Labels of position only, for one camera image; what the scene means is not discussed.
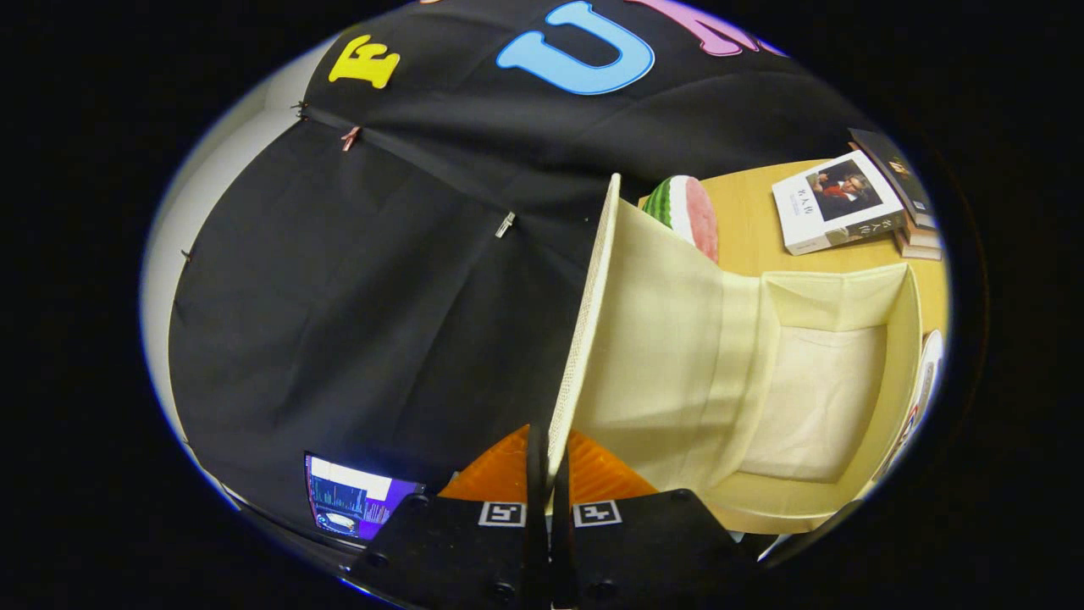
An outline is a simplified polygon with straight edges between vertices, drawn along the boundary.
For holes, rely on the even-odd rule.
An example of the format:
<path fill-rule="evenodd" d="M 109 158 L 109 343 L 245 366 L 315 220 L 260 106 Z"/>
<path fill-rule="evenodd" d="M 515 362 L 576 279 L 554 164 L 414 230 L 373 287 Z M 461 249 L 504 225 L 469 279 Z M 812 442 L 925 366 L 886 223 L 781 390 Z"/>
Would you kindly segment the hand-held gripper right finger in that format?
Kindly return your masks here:
<path fill-rule="evenodd" d="M 689 489 L 648 483 L 573 431 L 554 486 L 556 603 L 573 609 L 724 609 L 760 572 Z"/>

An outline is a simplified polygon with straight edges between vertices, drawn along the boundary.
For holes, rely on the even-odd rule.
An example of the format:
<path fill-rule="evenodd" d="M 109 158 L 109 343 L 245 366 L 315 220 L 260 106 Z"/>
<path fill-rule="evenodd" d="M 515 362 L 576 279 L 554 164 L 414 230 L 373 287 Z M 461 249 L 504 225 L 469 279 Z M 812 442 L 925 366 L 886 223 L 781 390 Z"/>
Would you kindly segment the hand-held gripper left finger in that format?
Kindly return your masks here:
<path fill-rule="evenodd" d="M 525 502 L 406 496 L 341 582 L 398 609 L 547 609 L 546 445 L 528 430 Z"/>

